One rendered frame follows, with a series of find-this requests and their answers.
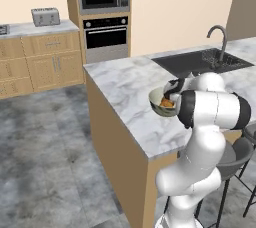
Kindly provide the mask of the grey-green bowl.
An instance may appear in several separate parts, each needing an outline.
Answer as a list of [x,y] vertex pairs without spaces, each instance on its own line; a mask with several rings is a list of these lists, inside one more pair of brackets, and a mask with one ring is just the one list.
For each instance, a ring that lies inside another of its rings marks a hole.
[[163,95],[163,88],[158,87],[156,89],[153,89],[149,93],[149,101],[151,104],[151,107],[155,113],[157,113],[160,116],[163,117],[172,117],[176,115],[176,102],[173,108],[167,108],[167,107],[162,107],[160,105],[162,98],[164,97]]

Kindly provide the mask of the grey bar stool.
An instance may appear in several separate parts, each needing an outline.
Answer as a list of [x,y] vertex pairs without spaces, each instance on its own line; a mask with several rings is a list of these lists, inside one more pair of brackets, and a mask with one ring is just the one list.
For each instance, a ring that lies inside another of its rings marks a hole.
[[224,154],[217,165],[217,168],[221,174],[221,179],[225,183],[225,186],[217,221],[208,228],[219,228],[230,179],[235,175],[239,168],[252,157],[252,154],[252,143],[245,137],[238,138],[233,144],[231,144],[229,141],[226,142]]
[[[243,134],[253,144],[253,148],[256,149],[256,123],[247,126],[244,129]],[[256,204],[255,197],[256,197],[256,186],[254,187],[254,189],[251,192],[251,196],[249,198],[249,201],[248,201],[245,211],[243,213],[243,217],[246,217],[246,215],[249,211],[249,208],[253,204]]]

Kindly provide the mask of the wooden base cupboards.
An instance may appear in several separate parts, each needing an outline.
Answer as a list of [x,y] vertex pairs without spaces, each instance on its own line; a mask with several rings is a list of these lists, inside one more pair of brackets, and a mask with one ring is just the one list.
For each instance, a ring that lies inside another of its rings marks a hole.
[[83,81],[78,32],[0,39],[0,99]]

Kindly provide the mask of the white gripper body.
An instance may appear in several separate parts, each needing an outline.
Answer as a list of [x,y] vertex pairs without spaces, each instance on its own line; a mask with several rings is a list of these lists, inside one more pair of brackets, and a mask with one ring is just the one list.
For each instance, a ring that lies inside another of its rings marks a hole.
[[176,102],[180,96],[181,87],[178,85],[166,85],[163,89],[163,95],[167,100]]

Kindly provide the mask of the tall wooden appliance cabinet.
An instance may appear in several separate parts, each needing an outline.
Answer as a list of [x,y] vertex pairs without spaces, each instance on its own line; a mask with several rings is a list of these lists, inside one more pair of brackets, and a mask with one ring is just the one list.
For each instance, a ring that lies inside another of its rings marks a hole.
[[98,11],[85,13],[81,10],[82,3],[80,0],[67,0],[69,19],[79,28],[80,30],[80,47],[81,47],[81,55],[82,62],[87,64],[87,50],[86,50],[86,39],[84,36],[83,30],[83,21],[86,19],[93,18],[112,18],[112,17],[121,17],[130,16],[130,8],[129,7],[121,7],[121,8],[100,8]]

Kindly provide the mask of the black steel oven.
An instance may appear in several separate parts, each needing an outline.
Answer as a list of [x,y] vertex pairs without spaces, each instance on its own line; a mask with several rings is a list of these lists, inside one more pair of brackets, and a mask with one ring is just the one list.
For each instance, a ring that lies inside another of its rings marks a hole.
[[83,21],[85,58],[96,63],[128,56],[128,17]]

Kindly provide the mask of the wooden kitchen island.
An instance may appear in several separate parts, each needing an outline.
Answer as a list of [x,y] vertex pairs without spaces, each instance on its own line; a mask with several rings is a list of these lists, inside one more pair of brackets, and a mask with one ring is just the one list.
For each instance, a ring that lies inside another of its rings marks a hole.
[[153,228],[155,175],[175,162],[177,153],[148,160],[88,72],[86,88],[94,148],[123,212],[131,228]]

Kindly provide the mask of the orange toasted bread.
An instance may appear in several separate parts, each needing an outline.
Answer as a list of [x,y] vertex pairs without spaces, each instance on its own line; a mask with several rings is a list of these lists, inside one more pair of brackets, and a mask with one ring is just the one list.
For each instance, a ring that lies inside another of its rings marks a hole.
[[163,97],[162,100],[161,100],[160,105],[161,105],[162,107],[173,108],[174,105],[175,105],[175,103],[174,103],[173,101],[171,101],[171,100],[166,99],[165,97]]

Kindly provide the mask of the silver toaster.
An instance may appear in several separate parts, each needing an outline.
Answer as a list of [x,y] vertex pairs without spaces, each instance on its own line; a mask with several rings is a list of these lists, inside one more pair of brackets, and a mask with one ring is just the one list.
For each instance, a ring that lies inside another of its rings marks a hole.
[[33,23],[36,27],[53,26],[60,24],[57,8],[36,8],[31,10]]

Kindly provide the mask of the black sink basin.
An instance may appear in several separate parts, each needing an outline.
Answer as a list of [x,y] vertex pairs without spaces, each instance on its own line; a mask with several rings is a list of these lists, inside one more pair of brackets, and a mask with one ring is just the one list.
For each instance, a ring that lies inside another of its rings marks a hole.
[[216,67],[220,55],[219,49],[210,48],[153,58],[153,61],[177,78],[186,78],[190,73],[193,73],[194,76],[206,72],[226,73],[252,66],[250,62],[224,53],[222,63]]

